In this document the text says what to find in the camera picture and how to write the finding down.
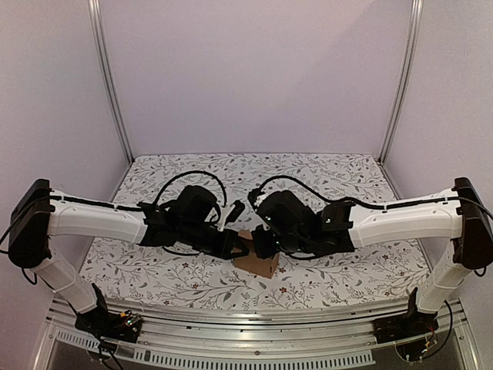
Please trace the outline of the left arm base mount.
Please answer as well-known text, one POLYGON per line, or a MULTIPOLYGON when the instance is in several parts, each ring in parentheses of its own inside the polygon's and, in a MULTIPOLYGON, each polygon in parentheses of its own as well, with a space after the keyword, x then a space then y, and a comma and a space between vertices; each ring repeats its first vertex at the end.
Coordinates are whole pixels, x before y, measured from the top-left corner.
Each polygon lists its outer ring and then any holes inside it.
POLYGON ((95 308, 85 314, 77 314, 75 328, 96 338, 112 338, 137 343, 143 325, 143 317, 131 310, 119 314, 104 308, 95 308))

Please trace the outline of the brown cardboard box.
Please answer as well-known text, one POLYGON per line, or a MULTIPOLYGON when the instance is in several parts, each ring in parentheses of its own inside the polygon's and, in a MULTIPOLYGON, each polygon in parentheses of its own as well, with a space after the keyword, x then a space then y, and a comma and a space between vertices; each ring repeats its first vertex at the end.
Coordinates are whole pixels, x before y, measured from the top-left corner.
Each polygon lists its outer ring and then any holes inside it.
POLYGON ((253 275, 271 279, 279 263, 279 254, 267 259, 259 258, 253 248, 253 237, 247 230, 239 232, 240 239, 249 248, 249 254, 245 257, 238 257, 233 260, 233 266, 253 275))

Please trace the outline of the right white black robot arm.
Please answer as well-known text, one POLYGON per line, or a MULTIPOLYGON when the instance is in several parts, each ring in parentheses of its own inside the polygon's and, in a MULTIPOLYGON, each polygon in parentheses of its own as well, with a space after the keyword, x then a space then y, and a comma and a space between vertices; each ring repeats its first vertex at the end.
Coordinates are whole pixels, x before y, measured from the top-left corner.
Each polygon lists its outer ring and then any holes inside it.
POLYGON ((267 194, 265 187, 262 183, 247 196, 263 222, 252 233, 261 258, 283 252, 310 260, 390 241, 448 239, 431 276, 414 289, 407 313, 399 317, 398 329, 406 336, 425 327, 471 272, 492 263, 492 214, 466 177, 439 193, 396 202, 321 197, 326 205, 318 212, 289 190, 267 194))

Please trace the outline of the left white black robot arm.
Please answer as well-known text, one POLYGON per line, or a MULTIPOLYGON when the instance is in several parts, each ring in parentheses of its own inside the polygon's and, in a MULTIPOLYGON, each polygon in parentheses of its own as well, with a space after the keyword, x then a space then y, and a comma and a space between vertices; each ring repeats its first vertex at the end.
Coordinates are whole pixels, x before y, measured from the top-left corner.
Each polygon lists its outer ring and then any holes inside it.
POLYGON ((50 237, 100 237, 143 247, 181 243, 201 254, 232 260, 249 254, 239 234, 226 228, 243 209, 239 201, 220 207, 216 197, 199 186, 187 186, 164 203, 123 205, 69 196, 53 190, 48 180, 38 179, 11 213, 1 237, 8 242, 3 254, 15 266, 40 277, 89 327, 106 335, 115 320, 104 298, 49 246, 50 237))

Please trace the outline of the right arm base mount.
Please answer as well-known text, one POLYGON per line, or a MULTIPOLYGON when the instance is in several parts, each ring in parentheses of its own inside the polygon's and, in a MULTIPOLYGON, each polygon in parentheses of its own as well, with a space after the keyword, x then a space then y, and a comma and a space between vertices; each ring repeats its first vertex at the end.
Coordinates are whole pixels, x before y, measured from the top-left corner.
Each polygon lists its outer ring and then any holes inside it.
POLYGON ((412 309, 378 318, 372 321, 373 336, 378 344, 402 341, 395 348, 397 354, 406 362, 418 362, 438 343, 436 317, 436 313, 425 314, 412 309))

